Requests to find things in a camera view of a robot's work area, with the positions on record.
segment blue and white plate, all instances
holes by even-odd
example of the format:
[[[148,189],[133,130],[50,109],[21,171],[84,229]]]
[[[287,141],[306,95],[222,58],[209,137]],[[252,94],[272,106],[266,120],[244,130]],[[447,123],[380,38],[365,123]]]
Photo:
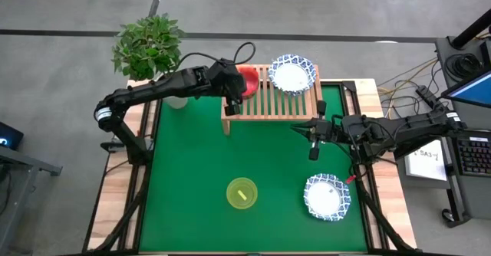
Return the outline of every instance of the blue and white plate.
[[[297,96],[314,86],[315,67],[296,54],[284,54],[268,69],[269,80],[279,90]]]
[[[343,219],[350,208],[350,190],[336,176],[321,173],[307,179],[304,201],[314,217],[336,222]]]

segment keyboard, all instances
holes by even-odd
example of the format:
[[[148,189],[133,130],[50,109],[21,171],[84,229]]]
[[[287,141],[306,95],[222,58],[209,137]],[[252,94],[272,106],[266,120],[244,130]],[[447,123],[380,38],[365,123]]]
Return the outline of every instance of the keyboard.
[[[486,138],[457,140],[462,174],[491,177],[491,142]]]

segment wooden dish rack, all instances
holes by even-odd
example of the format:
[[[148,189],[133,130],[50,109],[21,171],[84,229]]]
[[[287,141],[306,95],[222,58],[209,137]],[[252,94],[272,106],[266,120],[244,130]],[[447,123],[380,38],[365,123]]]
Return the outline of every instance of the wooden dish rack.
[[[226,116],[222,98],[222,126],[225,135],[230,134],[232,121],[306,121],[317,116],[317,100],[322,100],[318,66],[315,65],[314,86],[302,95],[290,96],[274,87],[269,81],[267,64],[247,65],[259,74],[259,88],[255,95],[244,100],[240,114]]]

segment potted plant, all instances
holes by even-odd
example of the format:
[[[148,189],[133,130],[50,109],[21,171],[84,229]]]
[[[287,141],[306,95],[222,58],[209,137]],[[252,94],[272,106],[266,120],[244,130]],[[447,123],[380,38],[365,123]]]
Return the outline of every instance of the potted plant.
[[[114,73],[129,75],[131,80],[156,80],[177,70],[180,37],[184,36],[177,20],[169,20],[168,14],[163,14],[121,27],[119,41],[112,47]],[[177,97],[164,100],[175,108],[184,107],[187,102],[187,98]]]

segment green tablecloth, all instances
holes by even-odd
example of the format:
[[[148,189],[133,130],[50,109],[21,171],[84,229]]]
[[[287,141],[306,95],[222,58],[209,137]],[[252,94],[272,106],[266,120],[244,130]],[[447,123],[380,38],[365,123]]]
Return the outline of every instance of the green tablecloth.
[[[343,114],[338,87],[323,87],[328,116]],[[332,144],[308,160],[310,144],[286,122],[232,121],[225,136],[219,98],[189,99],[181,110],[163,105],[155,142],[140,251],[366,251],[354,183],[340,222],[309,215],[308,177],[346,180],[350,159]],[[258,187],[249,209],[233,208],[227,185],[247,177]]]

